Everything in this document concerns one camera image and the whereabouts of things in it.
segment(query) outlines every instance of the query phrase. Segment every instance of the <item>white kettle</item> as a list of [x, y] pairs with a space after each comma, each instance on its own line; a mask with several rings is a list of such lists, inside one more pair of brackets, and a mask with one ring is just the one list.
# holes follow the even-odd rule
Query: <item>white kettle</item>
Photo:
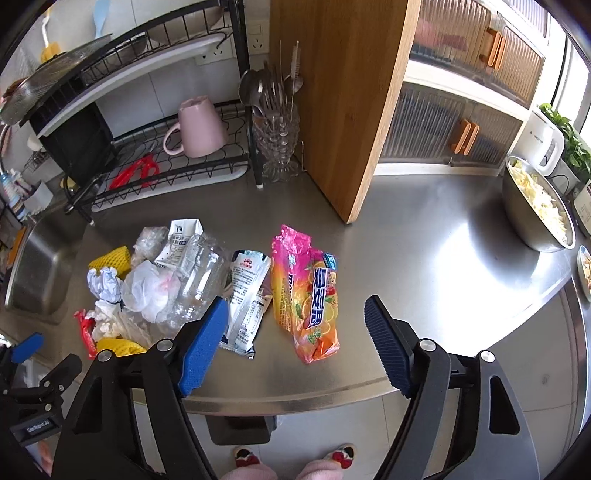
[[[554, 140], [555, 147], [548, 155], [552, 140]], [[530, 119], [525, 124], [511, 154], [523, 158], [543, 176], [548, 176], [556, 167], [563, 150], [562, 132], [539, 108], [535, 107], [531, 111]]]

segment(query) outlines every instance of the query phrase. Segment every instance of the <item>pink pants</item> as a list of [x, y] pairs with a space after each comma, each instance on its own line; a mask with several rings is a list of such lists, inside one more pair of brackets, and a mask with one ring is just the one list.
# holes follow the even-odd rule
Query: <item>pink pants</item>
[[[332, 460], [308, 463], [295, 480], [342, 480], [343, 469]], [[277, 474], [267, 465], [249, 465], [226, 473], [220, 480], [277, 480]]]

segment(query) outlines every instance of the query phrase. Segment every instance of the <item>pink mug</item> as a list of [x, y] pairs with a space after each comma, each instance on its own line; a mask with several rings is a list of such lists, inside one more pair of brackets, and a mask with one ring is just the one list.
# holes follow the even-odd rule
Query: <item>pink mug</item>
[[[166, 146], [169, 136], [176, 130], [181, 132], [181, 146], [170, 150]], [[228, 132], [211, 100], [199, 96], [181, 103], [178, 122], [164, 137], [164, 151], [169, 155], [185, 153], [191, 158], [204, 157], [228, 143]]]

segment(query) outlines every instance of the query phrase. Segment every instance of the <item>black metal dish rack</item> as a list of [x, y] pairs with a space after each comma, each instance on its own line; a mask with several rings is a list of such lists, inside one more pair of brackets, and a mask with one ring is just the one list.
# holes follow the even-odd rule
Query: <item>black metal dish rack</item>
[[[209, 25], [205, 9], [211, 7], [223, 7], [224, 12], [229, 11], [230, 25], [227, 24], [225, 15], [222, 15], [222, 19], [216, 24], [217, 27]], [[199, 11], [203, 13], [205, 30], [198, 34], [191, 35], [186, 18], [189, 14], [194, 14]], [[176, 32], [175, 38], [171, 38], [171, 35], [168, 32], [167, 23], [174, 20], [177, 21], [177, 24], [179, 20], [182, 20], [183, 22], [185, 35], [181, 35], [182, 38], [178, 37], [178, 32]], [[165, 34], [167, 39], [166, 43], [156, 42], [150, 37], [150, 31], [153, 32], [155, 28], [159, 28], [161, 33]], [[88, 57], [85, 61], [80, 63], [77, 68], [73, 69], [56, 83], [47, 94], [37, 102], [35, 107], [27, 113], [27, 116], [23, 119], [21, 124], [30, 121], [33, 130], [36, 133], [39, 133], [63, 108], [95, 83], [115, 74], [124, 67], [158, 54], [167, 48], [194, 41], [196, 38], [205, 37], [206, 35], [213, 33], [223, 33], [224, 38], [221, 42], [228, 40], [230, 35], [233, 36], [238, 69], [240, 75], [242, 75], [250, 68], [243, 1], [204, 0], [148, 21], [111, 41], [108, 45]], [[140, 48], [136, 51], [133, 42], [137, 38], [144, 36], [146, 38], [145, 48], [142, 51], [140, 51]], [[215, 171], [221, 169], [227, 169], [231, 172], [234, 168], [242, 166], [252, 167], [257, 186], [262, 186], [262, 165], [258, 158], [256, 143], [252, 132], [251, 110], [240, 108], [238, 100], [217, 104], [216, 108], [229, 129], [228, 133], [230, 137], [228, 144], [220, 151], [200, 159], [189, 159], [185, 155], [170, 157], [162, 151], [162, 145], [160, 142], [158, 148], [153, 152], [154, 156], [157, 158], [156, 162], [160, 167], [160, 172], [150, 177], [149, 185], [146, 185], [145, 180], [133, 181], [132, 179], [127, 185], [113, 190], [107, 189], [109, 182], [126, 166], [129, 166], [135, 160], [142, 157], [142, 145], [145, 148], [150, 148], [150, 145], [154, 140], [162, 138], [165, 134], [165, 130], [162, 132], [163, 128], [166, 125], [171, 126], [176, 121], [176, 116], [144, 125], [115, 139], [112, 138], [112, 134], [106, 124], [99, 123], [100, 127], [93, 129], [94, 131], [92, 134], [89, 133], [88, 143], [96, 143], [97, 135], [99, 135], [103, 143], [105, 142], [105, 137], [107, 138], [106, 147], [102, 150], [95, 148], [96, 152], [93, 158], [86, 159], [86, 164], [90, 165], [91, 168], [93, 168], [93, 171], [87, 172], [88, 175], [85, 177], [84, 182], [78, 182], [80, 188], [76, 194], [72, 196], [72, 194], [66, 189], [66, 195], [70, 199], [66, 211], [71, 212], [73, 208], [76, 208], [87, 218], [88, 221], [90, 221], [89, 206], [93, 206], [95, 209], [97, 207], [100, 208], [105, 203], [112, 204], [115, 200], [124, 199], [130, 194], [139, 194], [144, 189], [154, 190], [158, 185], [163, 183], [172, 185], [175, 181], [191, 179], [192, 176], [197, 174], [207, 173], [211, 176]], [[84, 115], [86, 113], [85, 111], [88, 109], [90, 109], [89, 113], [90, 111], [93, 111], [94, 116], [96, 116], [98, 109], [94, 103], [85, 107], [81, 111], [84, 112], [82, 115]], [[76, 123], [74, 117], [66, 121], [66, 123], [67, 122]], [[54, 156], [53, 151], [63, 153], [68, 151], [68, 148], [70, 147], [72, 141], [71, 134], [56, 135], [56, 132], [62, 128], [63, 125], [58, 127], [47, 137], [41, 137], [44, 144], [44, 139], [47, 141], [46, 147], [49, 147], [49, 145], [53, 143], [53, 149], [47, 148], [48, 151], [52, 153], [52, 156]], [[173, 146], [174, 139], [175, 137], [173, 136], [170, 141], [171, 147]], [[246, 145], [246, 150], [240, 145], [240, 139], [243, 139], [243, 143]], [[71, 176], [72, 172], [76, 171], [75, 163], [82, 162], [82, 160], [78, 158], [78, 155], [72, 154], [71, 150], [72, 149], [70, 148], [69, 155], [66, 155], [66, 161], [62, 158], [62, 161], [60, 162], [54, 157], [68, 176]], [[79, 148], [80, 156], [83, 157], [87, 150], [88, 149], [85, 148]]]
[[[245, 143], [244, 108], [237, 100], [216, 104], [222, 122], [228, 130], [229, 141], [220, 150], [202, 158], [190, 158], [184, 154], [169, 155], [163, 149], [163, 139], [168, 129], [177, 121], [172, 115], [151, 124], [139, 127], [113, 140], [117, 150], [115, 167], [104, 174], [97, 182], [101, 182], [98, 192], [80, 201], [80, 206], [91, 206], [93, 211], [112, 206], [118, 199], [125, 200], [142, 192], [154, 191], [161, 185], [173, 186], [182, 180], [193, 180], [196, 176], [207, 175], [211, 178], [215, 172], [227, 170], [231, 173], [237, 168], [248, 166], [248, 152]], [[179, 132], [171, 135], [169, 148], [177, 148], [181, 144]], [[136, 174], [129, 183], [118, 188], [109, 189], [112, 182], [127, 167], [151, 153], [158, 164], [160, 172], [147, 179]]]

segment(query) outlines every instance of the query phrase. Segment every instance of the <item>plate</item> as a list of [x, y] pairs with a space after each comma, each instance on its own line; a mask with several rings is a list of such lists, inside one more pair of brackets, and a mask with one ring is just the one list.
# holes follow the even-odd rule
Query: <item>plate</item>
[[585, 278], [585, 272], [583, 271], [583, 258], [587, 257], [591, 260], [591, 254], [589, 251], [581, 245], [579, 248], [579, 253], [577, 254], [577, 270], [579, 271], [579, 279], [581, 281], [581, 285], [583, 287], [583, 292], [585, 293], [585, 297], [589, 302], [591, 302], [591, 292], [589, 291], [589, 287], [587, 286], [587, 279]]

